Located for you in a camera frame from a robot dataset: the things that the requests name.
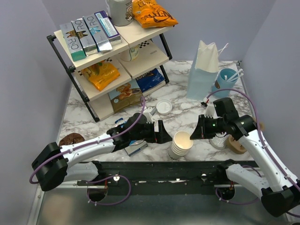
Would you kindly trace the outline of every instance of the white paper bag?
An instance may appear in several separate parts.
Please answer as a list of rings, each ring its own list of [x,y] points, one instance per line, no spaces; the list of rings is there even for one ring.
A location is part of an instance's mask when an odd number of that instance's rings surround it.
[[[197,53],[195,69],[201,69],[209,73],[219,71],[219,54],[216,43],[206,45],[200,41]]]
[[[218,51],[216,43],[206,45],[200,41],[188,75],[187,98],[203,100],[211,91],[219,71],[219,55],[227,45]]]

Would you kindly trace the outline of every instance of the lavender wall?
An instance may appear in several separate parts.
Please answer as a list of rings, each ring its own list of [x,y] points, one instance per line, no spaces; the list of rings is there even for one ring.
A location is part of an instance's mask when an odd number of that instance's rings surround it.
[[[70,82],[47,42],[56,28],[40,0],[5,0],[0,20],[0,223],[22,225],[36,191],[31,162],[57,139]]]
[[[274,151],[300,177],[300,1],[277,0],[249,47],[245,82]]]
[[[56,27],[106,10],[105,0],[42,0]],[[175,60],[192,60],[199,40],[230,47],[221,59],[241,60],[275,0],[157,0],[179,25],[165,34]]]

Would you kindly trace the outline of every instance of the orange chip bag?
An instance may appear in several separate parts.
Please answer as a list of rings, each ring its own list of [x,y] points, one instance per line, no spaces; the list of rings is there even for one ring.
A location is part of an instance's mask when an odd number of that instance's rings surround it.
[[[132,5],[133,15],[143,28],[178,24],[177,20],[155,0],[133,0]]]
[[[99,91],[102,91],[120,76],[119,71],[113,64],[103,61],[87,67],[81,70],[81,72]]]

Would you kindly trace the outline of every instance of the stack of paper cups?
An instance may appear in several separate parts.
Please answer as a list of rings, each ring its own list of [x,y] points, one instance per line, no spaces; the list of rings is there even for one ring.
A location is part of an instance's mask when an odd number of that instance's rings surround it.
[[[178,131],[172,141],[171,148],[169,149],[169,156],[172,159],[179,159],[186,155],[194,144],[194,141],[190,140],[190,134],[185,131]]]

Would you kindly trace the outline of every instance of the blue snack package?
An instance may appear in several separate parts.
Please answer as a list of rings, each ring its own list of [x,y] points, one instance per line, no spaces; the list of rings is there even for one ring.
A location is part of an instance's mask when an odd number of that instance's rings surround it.
[[[142,92],[145,92],[150,88],[155,87],[164,80],[165,78],[159,73],[158,69],[149,71],[136,78],[136,82],[139,85]]]

